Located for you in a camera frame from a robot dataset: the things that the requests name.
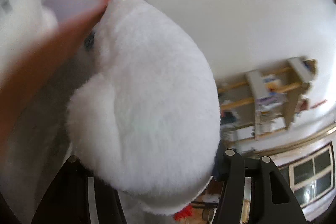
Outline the white plush toy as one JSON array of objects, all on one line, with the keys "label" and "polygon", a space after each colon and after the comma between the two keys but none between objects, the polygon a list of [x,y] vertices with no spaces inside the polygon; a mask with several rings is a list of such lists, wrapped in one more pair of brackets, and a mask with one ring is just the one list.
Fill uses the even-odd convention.
[{"label": "white plush toy", "polygon": [[76,155],[144,211],[172,215],[210,182],[220,142],[211,68],[193,39],[144,0],[111,0],[94,75],[68,104]]}]

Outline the wooden shelf rack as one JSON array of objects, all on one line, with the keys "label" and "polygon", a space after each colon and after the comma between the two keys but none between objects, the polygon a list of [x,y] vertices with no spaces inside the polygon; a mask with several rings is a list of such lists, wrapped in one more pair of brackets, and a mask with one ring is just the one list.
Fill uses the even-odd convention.
[{"label": "wooden shelf rack", "polygon": [[292,57],[282,68],[248,71],[243,81],[220,86],[222,139],[236,144],[288,130],[308,108],[305,94],[316,75],[316,60]]}]

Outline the pink cardboard box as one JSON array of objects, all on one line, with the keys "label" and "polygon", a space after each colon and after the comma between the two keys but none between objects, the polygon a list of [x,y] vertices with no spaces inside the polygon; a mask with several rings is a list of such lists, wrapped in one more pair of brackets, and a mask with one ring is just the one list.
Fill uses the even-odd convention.
[{"label": "pink cardboard box", "polygon": [[79,48],[109,0],[1,0],[1,141]]}]

